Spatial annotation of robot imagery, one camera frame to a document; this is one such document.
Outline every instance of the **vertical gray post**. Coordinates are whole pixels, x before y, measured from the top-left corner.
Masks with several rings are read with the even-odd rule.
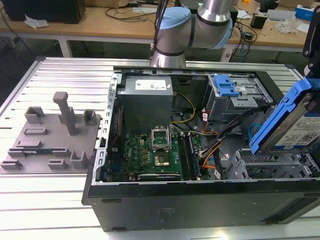
[[[62,118],[64,120],[66,128],[68,129],[70,136],[74,136],[76,135],[77,129],[74,122],[74,116],[72,116],[72,113],[70,112],[67,99],[68,99],[68,93],[64,91],[57,91],[53,96],[53,102],[58,104],[62,114]]]

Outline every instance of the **robotic arm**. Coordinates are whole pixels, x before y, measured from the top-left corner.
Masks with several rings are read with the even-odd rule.
[[[222,48],[232,33],[233,24],[229,12],[231,1],[205,0],[197,14],[191,14],[188,8],[167,8],[161,21],[151,66],[185,67],[186,47]]]

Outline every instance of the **hard drive label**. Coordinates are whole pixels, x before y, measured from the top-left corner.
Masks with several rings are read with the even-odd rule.
[[[276,147],[308,146],[320,135],[320,117],[302,116],[277,142]]]

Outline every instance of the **black box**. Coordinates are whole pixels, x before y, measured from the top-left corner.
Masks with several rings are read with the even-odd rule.
[[[267,20],[266,16],[254,15],[250,25],[254,29],[263,29],[266,20]]]
[[[2,0],[11,21],[36,20],[78,24],[86,12],[84,0]]]

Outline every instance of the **aluminum extrusion table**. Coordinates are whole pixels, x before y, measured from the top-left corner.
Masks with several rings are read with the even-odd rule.
[[[27,108],[59,113],[52,103],[55,91],[69,94],[75,113],[106,105],[111,74],[116,66],[147,67],[146,60],[47,58],[36,61],[0,107],[0,159],[25,124]],[[188,67],[216,70],[267,71],[286,93],[302,76],[285,65],[188,62]],[[219,227],[105,233],[90,206],[82,206],[85,174],[0,175],[0,239],[109,240],[292,240],[320,239],[320,207],[288,225]]]

